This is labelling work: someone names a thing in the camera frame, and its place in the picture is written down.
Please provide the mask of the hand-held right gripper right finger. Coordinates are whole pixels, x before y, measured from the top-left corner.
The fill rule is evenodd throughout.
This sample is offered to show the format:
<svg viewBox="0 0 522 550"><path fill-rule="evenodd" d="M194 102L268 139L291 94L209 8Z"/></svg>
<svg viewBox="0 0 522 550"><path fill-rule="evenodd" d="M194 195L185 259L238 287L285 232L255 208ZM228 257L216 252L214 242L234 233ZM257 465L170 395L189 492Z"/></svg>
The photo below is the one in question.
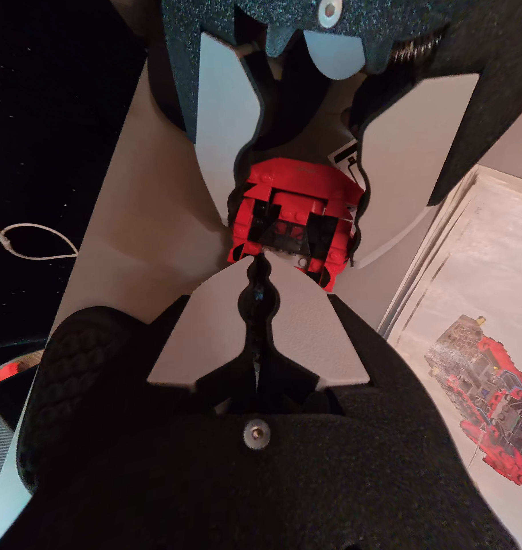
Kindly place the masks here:
<svg viewBox="0 0 522 550"><path fill-rule="evenodd" d="M329 295L272 252L258 259L264 341L260 387L323 390L367 384L370 377Z"/></svg>

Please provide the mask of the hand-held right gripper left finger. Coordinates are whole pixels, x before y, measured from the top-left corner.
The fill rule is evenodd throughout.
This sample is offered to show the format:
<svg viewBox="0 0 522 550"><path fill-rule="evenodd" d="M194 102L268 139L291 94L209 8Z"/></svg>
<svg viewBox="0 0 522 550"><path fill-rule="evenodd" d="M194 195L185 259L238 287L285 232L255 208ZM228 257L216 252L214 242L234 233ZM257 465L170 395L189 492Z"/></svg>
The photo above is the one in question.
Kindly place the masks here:
<svg viewBox="0 0 522 550"><path fill-rule="evenodd" d="M247 256L216 273L190 296L147 382L193 388L200 378L237 358L244 350L246 323L238 300L248 287Z"/></svg>

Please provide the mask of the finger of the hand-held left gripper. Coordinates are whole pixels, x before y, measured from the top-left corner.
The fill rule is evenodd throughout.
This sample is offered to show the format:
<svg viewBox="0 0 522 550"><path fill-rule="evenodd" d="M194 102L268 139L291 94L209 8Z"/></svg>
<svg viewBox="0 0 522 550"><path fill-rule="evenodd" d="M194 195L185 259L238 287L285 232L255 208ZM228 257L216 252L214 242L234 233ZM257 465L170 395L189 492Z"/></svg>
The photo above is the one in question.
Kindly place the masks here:
<svg viewBox="0 0 522 550"><path fill-rule="evenodd" d="M357 216L354 269L390 251L430 212L478 80L477 72L422 79L362 128L359 165L368 197Z"/></svg>
<svg viewBox="0 0 522 550"><path fill-rule="evenodd" d="M281 79L282 57L269 58L256 44L234 47L203 32L198 76L198 165L224 226L236 186L236 162L258 137L263 120L260 92L246 61L260 53L272 77Z"/></svg>

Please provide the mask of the red brick toy car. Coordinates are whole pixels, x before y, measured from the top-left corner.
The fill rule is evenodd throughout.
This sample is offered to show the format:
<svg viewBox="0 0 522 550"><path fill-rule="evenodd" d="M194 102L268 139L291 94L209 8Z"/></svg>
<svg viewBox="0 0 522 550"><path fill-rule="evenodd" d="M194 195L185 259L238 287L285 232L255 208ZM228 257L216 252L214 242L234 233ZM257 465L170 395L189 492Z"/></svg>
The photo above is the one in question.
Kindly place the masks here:
<svg viewBox="0 0 522 550"><path fill-rule="evenodd" d="M351 257L354 218L364 190L337 168L287 158L252 165L237 210L228 261L264 249L331 292Z"/></svg>

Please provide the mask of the building instruction booklet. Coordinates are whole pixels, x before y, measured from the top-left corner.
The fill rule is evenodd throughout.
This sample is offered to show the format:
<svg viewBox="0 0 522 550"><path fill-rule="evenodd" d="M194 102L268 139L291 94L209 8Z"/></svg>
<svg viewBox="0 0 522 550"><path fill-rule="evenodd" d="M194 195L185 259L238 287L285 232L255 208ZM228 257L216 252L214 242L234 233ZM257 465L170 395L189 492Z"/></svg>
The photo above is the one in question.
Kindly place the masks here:
<svg viewBox="0 0 522 550"><path fill-rule="evenodd" d="M378 329L522 549L522 180L485 168L464 178Z"/></svg>

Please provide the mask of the black honeycomb textured pad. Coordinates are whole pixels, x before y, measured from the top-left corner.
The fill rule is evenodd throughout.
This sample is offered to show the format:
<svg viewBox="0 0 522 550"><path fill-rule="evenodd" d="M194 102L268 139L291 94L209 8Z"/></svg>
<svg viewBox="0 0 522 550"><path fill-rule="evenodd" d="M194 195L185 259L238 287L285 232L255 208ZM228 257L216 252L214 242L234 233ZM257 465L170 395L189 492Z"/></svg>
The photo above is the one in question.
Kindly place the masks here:
<svg viewBox="0 0 522 550"><path fill-rule="evenodd" d="M182 295L149 324L107 306L61 322L40 361L18 434L17 471L27 491L76 471L124 431L188 301Z"/></svg>

